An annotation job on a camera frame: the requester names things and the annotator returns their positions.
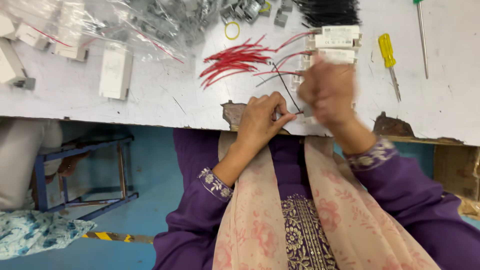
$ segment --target green screwdriver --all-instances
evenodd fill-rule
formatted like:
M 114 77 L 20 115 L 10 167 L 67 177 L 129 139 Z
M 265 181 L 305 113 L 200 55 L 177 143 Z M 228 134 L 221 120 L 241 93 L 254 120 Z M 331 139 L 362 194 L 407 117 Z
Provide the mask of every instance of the green screwdriver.
M 417 5 L 417 11 L 419 14 L 419 22 L 420 22 L 420 36 L 422 42 L 422 49 L 423 49 L 423 62 L 425 63 L 425 76 L 428 79 L 428 61 L 427 61 L 427 45 L 425 43 L 425 30 L 423 30 L 423 14 L 421 11 L 421 2 L 423 0 L 413 0 L 413 3 Z

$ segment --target blue stool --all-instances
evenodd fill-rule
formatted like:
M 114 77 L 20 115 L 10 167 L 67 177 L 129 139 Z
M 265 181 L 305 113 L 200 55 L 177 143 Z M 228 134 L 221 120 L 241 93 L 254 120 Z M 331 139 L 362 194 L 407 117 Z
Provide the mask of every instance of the blue stool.
M 41 212 L 56 212 L 68 207 L 81 207 L 81 206 L 96 206 L 96 205 L 106 205 L 98 210 L 95 210 L 91 213 L 88 213 L 80 218 L 79 220 L 89 221 L 92 220 L 110 210 L 113 210 L 121 205 L 124 205 L 136 198 L 138 198 L 138 192 L 133 193 L 132 195 L 127 195 L 127 183 L 125 181 L 125 157 L 123 148 L 126 143 L 133 141 L 133 136 L 119 139 L 111 140 L 104 142 L 93 142 L 93 143 L 82 143 L 81 147 L 76 147 L 73 149 L 62 150 L 57 153 L 51 153 L 46 155 L 38 155 L 35 160 L 35 175 L 36 175 L 36 190 L 37 190 L 37 199 L 38 199 L 38 210 Z M 60 193 L 63 196 L 64 203 L 48 208 L 47 201 L 47 184 L 45 180 L 45 170 L 43 163 L 45 161 L 62 159 L 69 156 L 74 156 L 88 151 L 97 150 L 103 147 L 109 147 L 112 145 L 117 145 L 117 156 L 118 156 L 118 166 L 119 166 L 119 175 L 120 175 L 120 191 L 121 198 L 119 199 L 106 199 L 106 200 L 94 200 L 94 201 L 82 201 L 81 197 L 74 200 L 68 200 L 67 192 L 67 178 L 61 178 Z

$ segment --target plastic bag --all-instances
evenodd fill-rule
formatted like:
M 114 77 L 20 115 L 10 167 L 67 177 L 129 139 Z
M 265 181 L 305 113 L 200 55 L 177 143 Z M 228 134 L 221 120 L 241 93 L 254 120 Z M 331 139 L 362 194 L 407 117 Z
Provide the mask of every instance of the plastic bag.
M 1 0 L 1 9 L 53 41 L 87 48 L 113 41 L 145 61 L 185 58 L 218 0 Z

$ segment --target blue floor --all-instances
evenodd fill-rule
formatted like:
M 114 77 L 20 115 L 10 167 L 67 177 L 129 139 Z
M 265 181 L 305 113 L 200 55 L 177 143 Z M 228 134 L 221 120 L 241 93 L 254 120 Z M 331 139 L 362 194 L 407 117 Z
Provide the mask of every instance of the blue floor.
M 183 193 L 172 129 L 148 126 L 128 126 L 128 129 L 135 141 L 127 153 L 127 162 L 131 164 L 127 174 L 140 197 L 94 219 L 98 224 L 95 230 L 153 236 L 167 230 L 165 216 L 176 209 Z M 417 158 L 424 172 L 432 176 L 432 145 L 396 145 L 403 156 Z M 92 155 L 89 160 L 79 163 L 79 167 L 85 170 L 77 170 L 89 173 L 88 184 L 102 186 L 118 181 L 114 149 L 109 151 Z M 81 182 L 84 175 L 76 177 Z M 0 269 L 144 270 L 151 269 L 154 262 L 155 251 L 149 244 L 81 238 L 65 249 L 0 261 Z

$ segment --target yellow and black hazard stripe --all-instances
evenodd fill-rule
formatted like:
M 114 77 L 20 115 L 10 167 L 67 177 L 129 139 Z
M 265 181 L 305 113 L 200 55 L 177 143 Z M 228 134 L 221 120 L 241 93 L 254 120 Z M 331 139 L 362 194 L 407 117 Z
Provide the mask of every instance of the yellow and black hazard stripe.
M 122 241 L 127 243 L 145 243 L 145 244 L 153 244 L 153 239 L 154 239 L 154 236 L 130 235 L 130 234 L 123 234 L 123 233 L 109 233 L 109 232 L 87 232 L 82 237 L 108 240 L 108 241 Z

